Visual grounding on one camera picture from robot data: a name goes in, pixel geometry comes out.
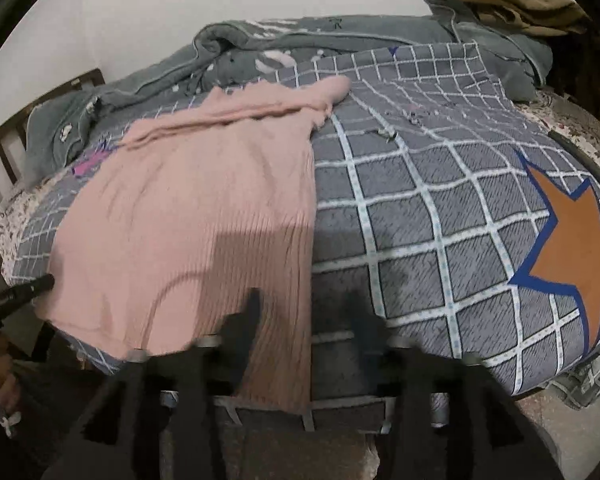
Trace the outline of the person's left hand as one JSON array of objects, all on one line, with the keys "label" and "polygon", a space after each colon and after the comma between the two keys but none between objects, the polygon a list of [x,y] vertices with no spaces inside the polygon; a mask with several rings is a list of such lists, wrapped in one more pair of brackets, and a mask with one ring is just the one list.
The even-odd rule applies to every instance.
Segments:
[{"label": "person's left hand", "polygon": [[17,435],[17,426],[21,422],[20,396],[21,388],[14,373],[9,340],[0,332],[0,426],[9,439]]}]

